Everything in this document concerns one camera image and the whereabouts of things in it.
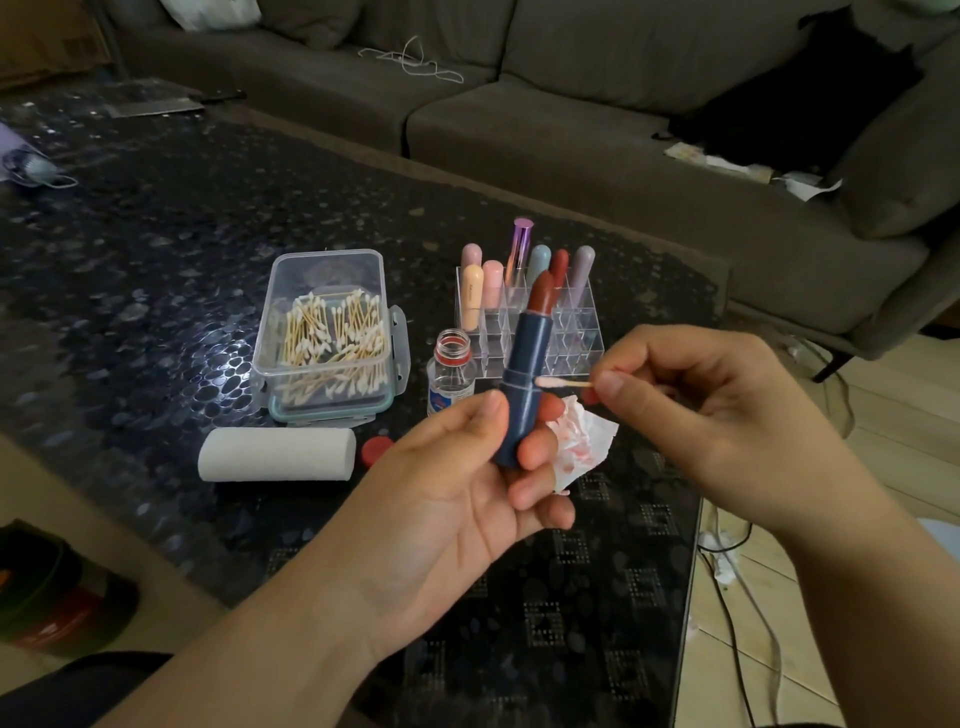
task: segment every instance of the sofa leg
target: sofa leg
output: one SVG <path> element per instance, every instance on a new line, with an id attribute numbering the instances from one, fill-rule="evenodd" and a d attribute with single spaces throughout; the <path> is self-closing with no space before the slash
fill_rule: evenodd
<path id="1" fill-rule="evenodd" d="M 830 350 L 830 353 L 833 354 L 830 363 L 814 375 L 814 384 L 823 384 L 827 379 L 836 374 L 840 367 L 853 359 L 853 354 L 851 353 L 835 352 L 834 350 Z"/>

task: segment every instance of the tissue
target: tissue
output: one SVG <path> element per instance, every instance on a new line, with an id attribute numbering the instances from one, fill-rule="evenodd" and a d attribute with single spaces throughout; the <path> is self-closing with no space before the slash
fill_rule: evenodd
<path id="1" fill-rule="evenodd" d="M 587 412 L 575 395 L 564 397 L 563 402 L 563 415 L 547 426 L 560 442 L 560 449 L 553 459 L 553 472 L 557 478 L 554 491 L 566 496 L 569 495 L 566 487 L 570 483 L 607 459 L 613 435 L 620 425 Z"/>

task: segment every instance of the black patterned table surface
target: black patterned table surface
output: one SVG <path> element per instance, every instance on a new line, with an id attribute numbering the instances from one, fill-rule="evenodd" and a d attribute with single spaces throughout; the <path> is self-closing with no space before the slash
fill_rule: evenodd
<path id="1" fill-rule="evenodd" d="M 383 254 L 414 366 L 406 393 L 358 428 L 361 443 L 423 417 L 423 370 L 452 324 L 460 250 L 477 242 L 505 256 L 520 214 L 536 221 L 535 242 L 596 249 L 608 345 L 638 323 L 719 322 L 727 267 L 692 252 L 403 160 L 360 163 L 262 119 L 104 112 L 107 100 L 170 95 L 148 82 L 0 105 L 0 119 L 80 180 L 0 188 L 0 425 L 226 604 L 313 538 L 363 472 L 350 483 L 198 478 L 213 427 L 273 426 L 253 408 L 249 375 L 278 255 Z M 384 726 L 672 721 L 700 501 L 625 428 L 571 497 L 572 531 L 511 549 L 355 705 Z"/>

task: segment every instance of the white foam roll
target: white foam roll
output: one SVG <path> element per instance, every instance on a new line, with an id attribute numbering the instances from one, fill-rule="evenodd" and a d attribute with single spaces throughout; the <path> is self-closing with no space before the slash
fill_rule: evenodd
<path id="1" fill-rule="evenodd" d="M 356 450 L 351 429 L 219 427 L 206 436 L 197 470 L 214 483 L 349 480 Z"/>

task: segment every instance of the gray sofa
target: gray sofa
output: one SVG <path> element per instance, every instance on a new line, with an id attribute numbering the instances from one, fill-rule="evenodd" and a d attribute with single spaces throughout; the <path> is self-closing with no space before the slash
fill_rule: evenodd
<path id="1" fill-rule="evenodd" d="M 663 154 L 670 114 L 786 60 L 797 20 L 849 0 L 261 0 L 352 12 L 337 47 L 265 28 L 188 34 L 157 0 L 108 0 L 124 60 L 269 113 L 726 259 L 732 307 L 876 358 L 960 298 L 960 18 L 853 0 L 857 24 L 912 43 L 924 80 L 833 171 L 839 194 L 782 188 Z M 464 82 L 359 57 L 425 55 Z"/>

